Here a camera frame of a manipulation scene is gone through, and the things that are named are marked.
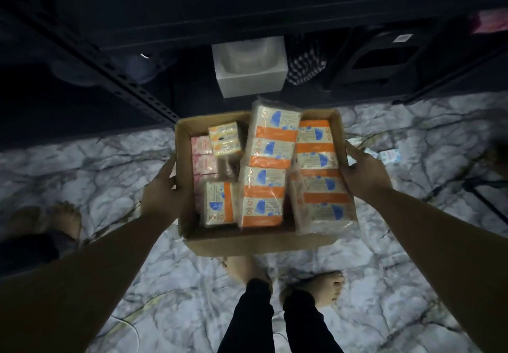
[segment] foot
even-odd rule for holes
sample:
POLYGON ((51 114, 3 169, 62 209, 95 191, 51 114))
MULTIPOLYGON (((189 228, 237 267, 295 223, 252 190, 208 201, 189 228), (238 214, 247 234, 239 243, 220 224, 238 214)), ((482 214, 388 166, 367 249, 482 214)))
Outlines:
POLYGON ((78 240, 81 233, 81 213, 69 202, 57 202, 49 209, 48 228, 62 231, 78 240))
POLYGON ((28 206, 15 211, 7 224, 7 238, 37 234, 41 231, 41 208, 28 206))
POLYGON ((342 284, 344 284, 344 275, 342 273, 319 274, 308 282, 283 290, 279 297, 280 304, 283 306, 285 299, 293 290, 297 289, 309 292, 314 297, 317 309, 329 306, 337 301, 342 291, 342 284))
POLYGON ((257 264, 256 259, 252 255, 242 255, 236 257, 225 257, 222 266, 228 272, 232 279, 247 285, 254 278, 259 278, 272 285, 272 281, 267 274, 257 264))

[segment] person's left hand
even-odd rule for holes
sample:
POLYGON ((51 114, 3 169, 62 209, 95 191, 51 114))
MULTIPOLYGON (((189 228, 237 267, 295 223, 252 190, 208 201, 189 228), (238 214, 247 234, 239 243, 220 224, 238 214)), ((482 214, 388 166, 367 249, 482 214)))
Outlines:
POLYGON ((159 217, 168 225, 178 218, 186 198, 184 189, 173 188, 175 177, 171 177, 171 172, 175 162, 176 155, 172 155, 156 177, 145 186, 141 198, 141 215, 159 217))

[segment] marble-patterned floor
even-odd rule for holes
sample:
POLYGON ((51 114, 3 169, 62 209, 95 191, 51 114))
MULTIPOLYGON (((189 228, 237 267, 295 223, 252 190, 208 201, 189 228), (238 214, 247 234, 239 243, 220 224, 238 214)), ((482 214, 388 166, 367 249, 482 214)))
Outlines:
MULTIPOLYGON (((495 177, 480 156, 489 143, 506 137, 508 94, 339 110, 349 136, 369 138, 373 150, 400 150, 402 163, 388 166, 397 189, 508 235, 508 226, 461 188, 465 176, 495 177)), ((83 215, 82 240, 94 238, 136 215, 143 186, 173 151, 173 131, 160 129, 1 153, 0 220, 23 205, 69 200, 83 215)), ((480 190, 508 208, 506 195, 480 190)), ((345 352, 478 351, 377 212, 361 201, 357 208, 359 227, 335 244, 260 257, 274 279, 277 351, 289 352, 279 290, 330 270, 342 270, 346 285, 337 305, 323 313, 345 352)), ((195 256, 172 226, 113 315, 135 325, 140 352, 213 352, 242 293, 217 260, 195 256)), ((88 351, 136 353, 136 334, 110 318, 88 351)))

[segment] checkered bag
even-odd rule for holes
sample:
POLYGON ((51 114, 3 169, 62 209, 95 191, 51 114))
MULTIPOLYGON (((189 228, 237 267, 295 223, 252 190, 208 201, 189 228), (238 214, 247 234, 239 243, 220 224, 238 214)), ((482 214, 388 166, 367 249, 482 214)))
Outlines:
POLYGON ((319 40, 306 35, 286 37, 288 57, 288 81, 294 86, 312 79, 326 67, 326 55, 321 50, 319 40))

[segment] white styrofoam box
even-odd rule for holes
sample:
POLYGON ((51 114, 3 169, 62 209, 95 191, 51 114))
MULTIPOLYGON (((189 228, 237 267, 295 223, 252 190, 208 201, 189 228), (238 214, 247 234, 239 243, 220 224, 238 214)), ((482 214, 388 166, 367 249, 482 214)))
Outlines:
POLYGON ((288 74, 284 37, 215 44, 212 53, 224 98, 282 90, 288 74))

